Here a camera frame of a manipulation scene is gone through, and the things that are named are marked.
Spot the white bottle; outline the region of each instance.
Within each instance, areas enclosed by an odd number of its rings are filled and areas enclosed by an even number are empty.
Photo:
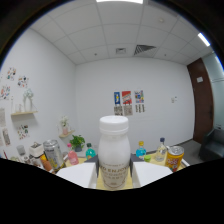
[[[123,116],[102,117],[100,132],[102,136],[98,158],[104,187],[108,190],[120,190],[126,184],[131,156],[127,136],[128,118]]]

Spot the ceiling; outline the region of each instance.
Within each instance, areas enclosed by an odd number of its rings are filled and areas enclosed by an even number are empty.
[[[137,45],[156,49],[136,56],[184,65],[213,52],[197,36],[199,31],[183,17],[148,0],[144,4],[70,1],[42,16],[30,28],[76,65],[133,57]],[[126,48],[126,52],[116,54],[117,48]]]

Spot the shelf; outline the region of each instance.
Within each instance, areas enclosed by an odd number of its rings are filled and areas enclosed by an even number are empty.
[[[37,113],[38,111],[30,111],[30,112],[17,112],[17,113],[13,113],[11,114],[11,116],[15,116],[15,115],[21,115],[21,114],[34,114]]]
[[[63,134],[61,134],[61,135],[59,135],[59,137],[60,137],[60,138],[65,138],[65,137],[71,135],[73,132],[75,132],[75,130],[72,130],[72,131],[68,132],[67,135],[63,135]]]

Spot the potted plant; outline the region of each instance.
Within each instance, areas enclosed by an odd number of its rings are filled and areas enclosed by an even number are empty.
[[[73,139],[70,140],[70,143],[72,144],[72,148],[75,149],[76,152],[81,152],[82,148],[85,145],[85,139],[79,135],[72,135]]]
[[[63,130],[63,134],[67,135],[68,134],[68,117],[67,116],[62,116],[61,119],[61,125],[62,125],[62,130]]]

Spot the brown door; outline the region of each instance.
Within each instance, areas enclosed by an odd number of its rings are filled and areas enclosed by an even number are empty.
[[[193,140],[202,143],[203,136],[213,128],[213,96],[211,83],[201,58],[187,66],[194,91],[195,125]]]

